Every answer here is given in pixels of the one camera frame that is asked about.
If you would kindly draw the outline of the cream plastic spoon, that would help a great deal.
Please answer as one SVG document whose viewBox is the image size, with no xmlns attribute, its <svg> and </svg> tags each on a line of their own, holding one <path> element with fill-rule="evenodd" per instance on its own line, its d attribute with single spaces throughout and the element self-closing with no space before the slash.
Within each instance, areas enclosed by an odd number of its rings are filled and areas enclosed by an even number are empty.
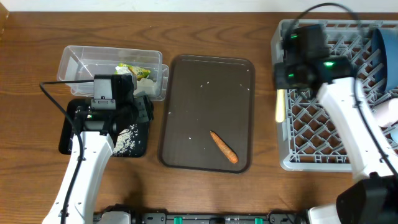
<svg viewBox="0 0 398 224">
<path fill-rule="evenodd" d="M 285 120 L 285 95 L 284 90 L 277 90 L 277 99 L 275 107 L 275 121 L 282 123 Z"/>
</svg>

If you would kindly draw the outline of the white tissue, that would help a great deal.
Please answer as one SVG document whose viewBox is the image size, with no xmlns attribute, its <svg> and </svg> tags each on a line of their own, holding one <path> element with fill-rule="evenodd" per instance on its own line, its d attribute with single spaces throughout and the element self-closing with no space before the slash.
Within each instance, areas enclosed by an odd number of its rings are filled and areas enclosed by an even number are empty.
<svg viewBox="0 0 398 224">
<path fill-rule="evenodd" d="M 132 76 L 133 79 L 133 84 L 134 84 L 134 96 L 142 96 L 142 95 L 147 95 L 147 96 L 154 96 L 156 94 L 156 82 L 153 81 L 153 79 L 149 78 L 142 78 L 138 80 L 135 75 L 131 73 L 127 73 L 124 75 L 130 75 Z"/>
</svg>

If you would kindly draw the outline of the yellow green snack wrapper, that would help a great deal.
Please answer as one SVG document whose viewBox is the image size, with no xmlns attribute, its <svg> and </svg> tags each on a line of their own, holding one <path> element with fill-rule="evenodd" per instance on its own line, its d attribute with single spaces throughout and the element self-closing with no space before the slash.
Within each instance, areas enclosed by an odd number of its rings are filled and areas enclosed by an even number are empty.
<svg viewBox="0 0 398 224">
<path fill-rule="evenodd" d="M 142 78 L 147 78 L 149 74 L 151 73 L 150 70 L 138 67 L 138 66 L 133 66 L 133 65 L 128 65 L 125 63 L 120 63 L 118 66 L 116 66 L 116 75 L 124 75 L 127 73 L 131 73 L 136 76 L 138 80 Z"/>
</svg>

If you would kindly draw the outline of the dark blue plate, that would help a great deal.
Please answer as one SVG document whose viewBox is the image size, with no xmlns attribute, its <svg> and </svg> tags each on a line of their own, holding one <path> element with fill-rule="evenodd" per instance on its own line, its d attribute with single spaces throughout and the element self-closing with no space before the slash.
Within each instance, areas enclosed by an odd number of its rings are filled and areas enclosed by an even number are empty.
<svg viewBox="0 0 398 224">
<path fill-rule="evenodd" d="M 374 76 L 378 83 L 385 80 L 379 90 L 386 92 L 394 89 L 397 87 L 397 30 L 393 28 L 375 29 L 371 40 L 371 48 L 372 53 L 380 50 L 379 55 L 373 60 L 374 66 L 383 65 Z"/>
</svg>

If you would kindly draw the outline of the pink cup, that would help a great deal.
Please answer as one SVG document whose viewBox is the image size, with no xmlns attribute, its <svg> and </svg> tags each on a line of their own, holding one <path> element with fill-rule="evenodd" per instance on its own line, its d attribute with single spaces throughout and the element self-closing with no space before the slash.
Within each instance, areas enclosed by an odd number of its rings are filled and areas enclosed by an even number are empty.
<svg viewBox="0 0 398 224">
<path fill-rule="evenodd" d="M 378 126 L 387 128 L 397 122 L 397 98 L 376 105 L 373 110 Z"/>
</svg>

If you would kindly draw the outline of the light blue cup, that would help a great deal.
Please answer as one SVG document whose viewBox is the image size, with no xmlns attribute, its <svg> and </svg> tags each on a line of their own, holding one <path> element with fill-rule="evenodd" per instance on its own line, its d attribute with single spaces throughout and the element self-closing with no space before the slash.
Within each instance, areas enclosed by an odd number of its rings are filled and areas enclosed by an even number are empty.
<svg viewBox="0 0 398 224">
<path fill-rule="evenodd" d="M 398 129 L 397 129 L 397 128 L 394 128 L 394 129 L 390 132 L 390 136 L 391 136 L 391 139 L 392 139 L 396 144 L 398 144 Z"/>
</svg>

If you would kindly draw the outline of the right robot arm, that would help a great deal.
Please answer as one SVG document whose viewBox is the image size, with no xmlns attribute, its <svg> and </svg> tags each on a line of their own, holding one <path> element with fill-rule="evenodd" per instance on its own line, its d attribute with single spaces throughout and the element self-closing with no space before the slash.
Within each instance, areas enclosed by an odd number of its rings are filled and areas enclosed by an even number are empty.
<svg viewBox="0 0 398 224">
<path fill-rule="evenodd" d="M 366 103 L 356 70 L 327 49 L 272 51 L 278 90 L 310 88 L 345 147 L 354 185 L 329 205 L 307 211 L 307 223 L 397 223 L 397 154 Z"/>
</svg>

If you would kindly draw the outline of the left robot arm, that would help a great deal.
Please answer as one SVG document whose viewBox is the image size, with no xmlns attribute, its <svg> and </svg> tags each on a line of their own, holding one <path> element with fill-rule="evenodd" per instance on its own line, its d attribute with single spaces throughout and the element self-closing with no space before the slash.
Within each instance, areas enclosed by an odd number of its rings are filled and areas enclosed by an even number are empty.
<svg viewBox="0 0 398 224">
<path fill-rule="evenodd" d="M 101 179 L 111 156 L 141 157 L 147 148 L 154 106 L 148 96 L 134 96 L 136 76 L 95 75 L 94 95 L 76 98 L 63 108 L 59 150 L 70 154 L 60 190 L 44 223 L 134 223 L 135 213 L 123 205 L 109 206 L 95 217 Z"/>
</svg>

